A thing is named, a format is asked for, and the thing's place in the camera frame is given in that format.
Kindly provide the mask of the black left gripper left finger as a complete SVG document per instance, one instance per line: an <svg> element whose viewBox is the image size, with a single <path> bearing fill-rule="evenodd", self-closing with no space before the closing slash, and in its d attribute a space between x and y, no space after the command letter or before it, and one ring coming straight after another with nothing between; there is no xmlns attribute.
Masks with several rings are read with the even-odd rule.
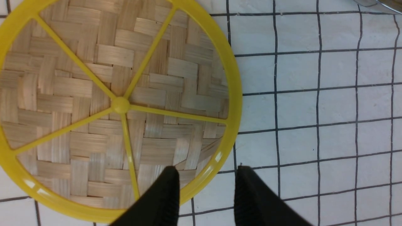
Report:
<svg viewBox="0 0 402 226"><path fill-rule="evenodd" d="M167 166L152 186L111 226L176 226L180 209L179 173Z"/></svg>

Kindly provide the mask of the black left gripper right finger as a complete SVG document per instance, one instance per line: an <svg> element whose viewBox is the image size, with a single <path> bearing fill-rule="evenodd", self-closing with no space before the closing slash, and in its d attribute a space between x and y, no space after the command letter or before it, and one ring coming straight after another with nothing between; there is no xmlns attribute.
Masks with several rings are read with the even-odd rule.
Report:
<svg viewBox="0 0 402 226"><path fill-rule="evenodd" d="M310 226L282 201L249 166L238 166L234 220L237 226Z"/></svg>

